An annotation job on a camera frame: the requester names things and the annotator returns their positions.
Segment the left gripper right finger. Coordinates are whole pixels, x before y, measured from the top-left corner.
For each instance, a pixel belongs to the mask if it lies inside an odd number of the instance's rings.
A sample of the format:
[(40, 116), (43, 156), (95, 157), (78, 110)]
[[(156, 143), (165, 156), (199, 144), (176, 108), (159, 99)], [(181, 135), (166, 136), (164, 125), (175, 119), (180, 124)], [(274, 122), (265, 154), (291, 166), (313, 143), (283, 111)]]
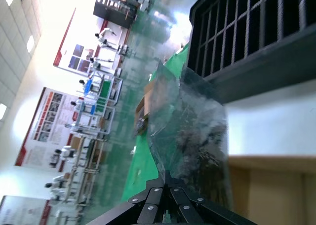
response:
[(167, 175), (167, 205), (173, 221), (207, 225), (253, 225), (254, 222), (191, 191), (181, 179)]

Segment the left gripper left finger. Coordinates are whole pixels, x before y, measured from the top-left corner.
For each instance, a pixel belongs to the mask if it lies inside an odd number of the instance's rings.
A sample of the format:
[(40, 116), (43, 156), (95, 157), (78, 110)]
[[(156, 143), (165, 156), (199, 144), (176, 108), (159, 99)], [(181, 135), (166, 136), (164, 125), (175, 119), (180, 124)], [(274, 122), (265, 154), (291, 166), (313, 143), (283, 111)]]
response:
[(162, 225), (169, 172), (146, 182), (146, 188), (90, 221), (90, 225)]

